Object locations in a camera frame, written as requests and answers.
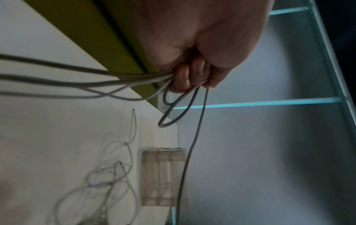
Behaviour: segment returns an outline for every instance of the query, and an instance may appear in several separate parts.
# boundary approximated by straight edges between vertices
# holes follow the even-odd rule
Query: human hand
[[[250,55],[273,0],[131,0],[132,24],[149,60],[174,69],[173,92],[216,87]]]

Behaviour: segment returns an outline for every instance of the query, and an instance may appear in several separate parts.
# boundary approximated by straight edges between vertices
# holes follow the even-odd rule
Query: black stripe
[[[128,51],[128,53],[131,55],[137,66],[141,69],[143,74],[148,74],[148,70],[146,69],[145,65],[142,63],[141,59],[138,57],[136,54],[135,50],[132,48],[130,45],[129,41],[127,38],[124,36],[124,34],[121,32],[120,28],[116,25],[115,20],[112,18],[109,10],[106,8],[104,3],[101,0],[93,0],[94,5],[100,12],[100,14],[104,17],[106,22],[109,24],[111,27],[112,31],[115,33],[115,35],[120,39],[121,43],[124,45],[125,49]],[[156,83],[152,83],[152,86],[157,90],[159,87]]]

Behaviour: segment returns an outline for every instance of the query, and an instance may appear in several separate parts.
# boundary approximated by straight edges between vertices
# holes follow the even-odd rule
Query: dark background
[[[316,0],[345,81],[356,99],[356,0]]]

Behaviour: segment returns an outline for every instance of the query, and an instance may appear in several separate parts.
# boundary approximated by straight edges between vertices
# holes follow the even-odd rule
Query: gray panel
[[[190,146],[200,112],[178,122],[180,147]],[[354,224],[355,168],[338,104],[207,109],[181,222]]]
[[[211,90],[208,104],[334,95],[308,14],[303,11],[271,16],[252,55]],[[203,99],[201,92],[195,105]]]
[[[305,2],[305,0],[276,0],[273,10],[301,7],[306,5]]]

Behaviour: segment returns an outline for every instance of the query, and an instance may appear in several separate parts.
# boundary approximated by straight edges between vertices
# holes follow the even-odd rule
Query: white table
[[[5,29],[0,34],[2,53],[23,53],[40,59],[103,68],[21,1],[4,0],[0,5],[0,17],[0,27]],[[0,61],[0,72],[83,82],[114,79],[4,61]],[[87,94],[75,89],[10,82],[1,82],[0,90]],[[139,97],[131,89],[124,90],[121,95]],[[113,132],[122,140],[128,139],[133,108],[138,130],[131,144],[134,160],[129,180],[139,196],[140,152],[152,147],[178,147],[177,125],[159,128],[157,122],[162,113],[148,102],[126,102],[109,97],[51,100],[0,96],[1,222],[44,224],[53,204],[79,186],[86,173],[95,167],[104,135]],[[128,193],[115,208],[116,224],[129,222],[133,203]],[[164,224],[168,211],[169,208],[139,207],[134,224]]]

